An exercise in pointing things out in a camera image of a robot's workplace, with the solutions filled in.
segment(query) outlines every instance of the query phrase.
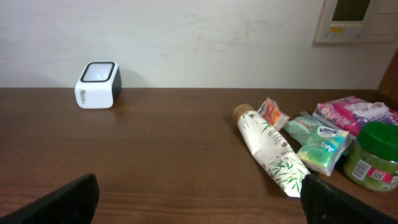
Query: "black object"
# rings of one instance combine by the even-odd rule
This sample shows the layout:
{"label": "black object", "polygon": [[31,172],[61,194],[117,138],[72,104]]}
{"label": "black object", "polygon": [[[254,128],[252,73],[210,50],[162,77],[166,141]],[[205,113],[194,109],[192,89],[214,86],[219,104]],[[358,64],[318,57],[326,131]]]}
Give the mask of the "black object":
{"label": "black object", "polygon": [[366,205],[312,174],[305,176],[301,204],[308,224],[398,224],[398,221]]}
{"label": "black object", "polygon": [[[86,174],[60,189],[0,219],[0,224],[89,224],[100,191],[94,174]],[[309,224],[398,224],[397,220],[327,184],[312,174],[303,180],[301,203]]]}
{"label": "black object", "polygon": [[95,175],[86,174],[0,218],[0,224],[90,224],[99,197]]}

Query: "leaf pattern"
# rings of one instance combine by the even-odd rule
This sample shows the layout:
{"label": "leaf pattern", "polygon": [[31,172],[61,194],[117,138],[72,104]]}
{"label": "leaf pattern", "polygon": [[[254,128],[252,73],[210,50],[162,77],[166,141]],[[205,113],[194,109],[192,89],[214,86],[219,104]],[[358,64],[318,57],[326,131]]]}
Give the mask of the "leaf pattern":
{"label": "leaf pattern", "polygon": [[272,161],[267,165],[268,174],[275,179],[275,182],[283,190],[289,185],[290,190],[296,190],[300,193],[301,184],[306,175],[300,169],[303,165],[290,157],[285,157],[283,160],[279,159],[279,157],[276,159],[276,161]]}

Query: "plastic wrapper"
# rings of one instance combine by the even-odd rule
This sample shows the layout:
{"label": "plastic wrapper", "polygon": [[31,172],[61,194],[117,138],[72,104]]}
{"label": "plastic wrapper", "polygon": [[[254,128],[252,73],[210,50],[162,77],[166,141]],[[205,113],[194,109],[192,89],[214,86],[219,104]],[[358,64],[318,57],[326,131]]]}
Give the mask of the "plastic wrapper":
{"label": "plastic wrapper", "polygon": [[324,124],[305,111],[300,114],[301,116],[288,121],[284,129],[302,145],[308,139],[315,126],[323,126]]}
{"label": "plastic wrapper", "polygon": [[315,126],[297,156],[311,170],[330,176],[350,143],[348,131]]}
{"label": "plastic wrapper", "polygon": [[289,116],[281,112],[276,102],[269,97],[257,111],[272,127],[279,131],[289,120]]}

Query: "pink packaged item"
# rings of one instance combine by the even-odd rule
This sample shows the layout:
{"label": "pink packaged item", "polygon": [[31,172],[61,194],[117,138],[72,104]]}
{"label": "pink packaged item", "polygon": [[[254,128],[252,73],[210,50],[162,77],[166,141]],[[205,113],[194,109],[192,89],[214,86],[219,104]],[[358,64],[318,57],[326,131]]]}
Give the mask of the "pink packaged item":
{"label": "pink packaged item", "polygon": [[384,103],[369,103],[355,96],[319,103],[313,115],[326,124],[349,131],[355,137],[368,121],[398,125],[398,112]]}

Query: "snack packet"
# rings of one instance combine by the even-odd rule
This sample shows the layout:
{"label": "snack packet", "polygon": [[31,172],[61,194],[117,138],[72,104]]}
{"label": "snack packet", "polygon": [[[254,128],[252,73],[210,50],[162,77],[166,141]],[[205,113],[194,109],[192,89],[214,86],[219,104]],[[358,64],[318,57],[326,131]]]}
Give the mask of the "snack packet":
{"label": "snack packet", "polygon": [[279,131],[290,118],[281,112],[276,102],[269,97],[262,103],[257,112],[277,131]]}
{"label": "snack packet", "polygon": [[323,126],[324,124],[305,111],[301,112],[300,114],[301,116],[296,117],[292,121],[288,121],[285,124],[284,129],[290,134],[290,136],[303,145],[308,139],[312,129],[315,126]]}

